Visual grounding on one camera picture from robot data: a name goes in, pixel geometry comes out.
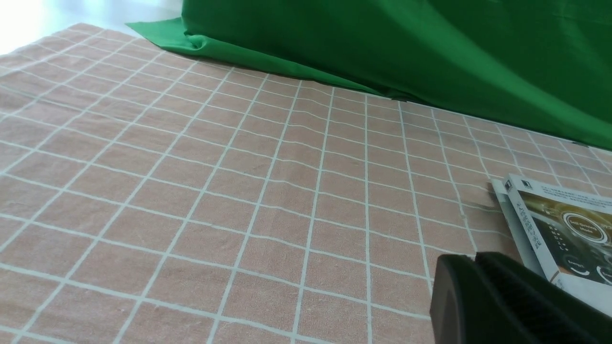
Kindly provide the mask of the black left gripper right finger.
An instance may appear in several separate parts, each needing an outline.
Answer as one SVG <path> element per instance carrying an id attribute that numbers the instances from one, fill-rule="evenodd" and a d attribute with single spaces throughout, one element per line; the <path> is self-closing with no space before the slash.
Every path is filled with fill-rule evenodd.
<path id="1" fill-rule="evenodd" d="M 503 311 L 534 344 L 609 344 L 611 317 L 562 291 L 499 252 L 479 252 L 476 264 Z"/>

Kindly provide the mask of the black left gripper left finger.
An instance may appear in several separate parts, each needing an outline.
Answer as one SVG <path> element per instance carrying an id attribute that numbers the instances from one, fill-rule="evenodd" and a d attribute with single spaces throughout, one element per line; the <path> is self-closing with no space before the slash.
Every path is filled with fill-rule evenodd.
<path id="1" fill-rule="evenodd" d="M 438 257 L 430 317 L 437 344 L 495 344 L 514 336 L 492 284 L 467 256 Z"/>

